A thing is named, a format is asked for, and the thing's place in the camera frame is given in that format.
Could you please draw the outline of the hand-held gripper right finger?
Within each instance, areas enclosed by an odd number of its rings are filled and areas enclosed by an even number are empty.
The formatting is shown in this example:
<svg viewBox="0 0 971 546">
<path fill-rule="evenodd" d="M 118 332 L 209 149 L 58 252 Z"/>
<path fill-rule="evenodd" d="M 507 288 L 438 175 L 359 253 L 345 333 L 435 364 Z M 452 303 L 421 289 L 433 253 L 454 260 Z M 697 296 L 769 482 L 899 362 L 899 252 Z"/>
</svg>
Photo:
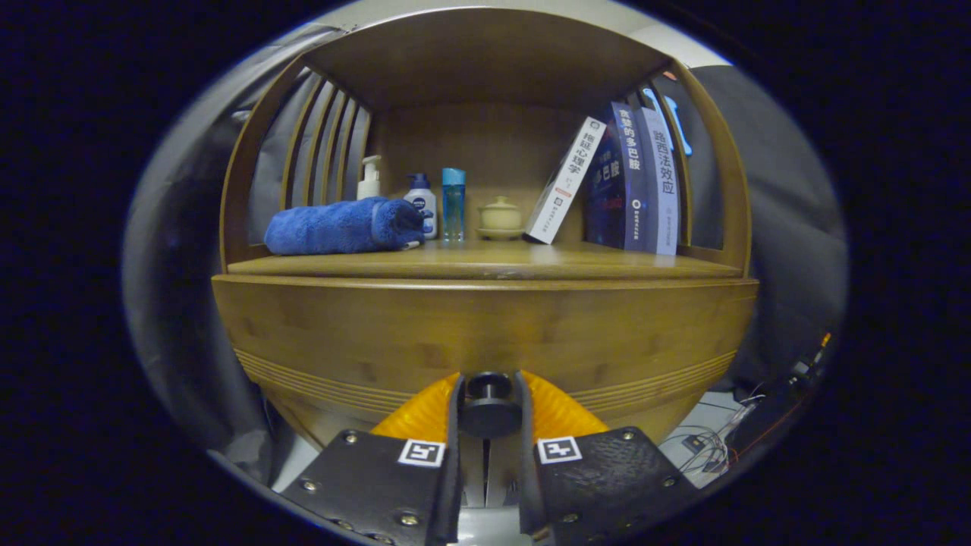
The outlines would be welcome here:
<svg viewBox="0 0 971 546">
<path fill-rule="evenodd" d="M 520 531 L 536 545 L 642 544 L 699 498 L 694 486 L 636 426 L 539 435 L 540 402 L 517 371 L 521 404 Z"/>
</svg>

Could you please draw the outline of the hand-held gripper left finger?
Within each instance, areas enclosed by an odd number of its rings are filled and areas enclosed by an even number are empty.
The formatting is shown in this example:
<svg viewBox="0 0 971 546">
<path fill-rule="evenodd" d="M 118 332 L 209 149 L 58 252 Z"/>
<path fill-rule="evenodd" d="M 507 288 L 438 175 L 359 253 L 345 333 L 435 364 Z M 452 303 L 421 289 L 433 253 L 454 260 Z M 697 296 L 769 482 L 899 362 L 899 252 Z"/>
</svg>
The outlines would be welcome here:
<svg viewBox="0 0 971 546">
<path fill-rule="evenodd" d="M 459 373 L 434 381 L 393 412 L 384 431 L 339 431 L 282 497 L 358 544 L 457 541 L 464 383 Z"/>
</svg>

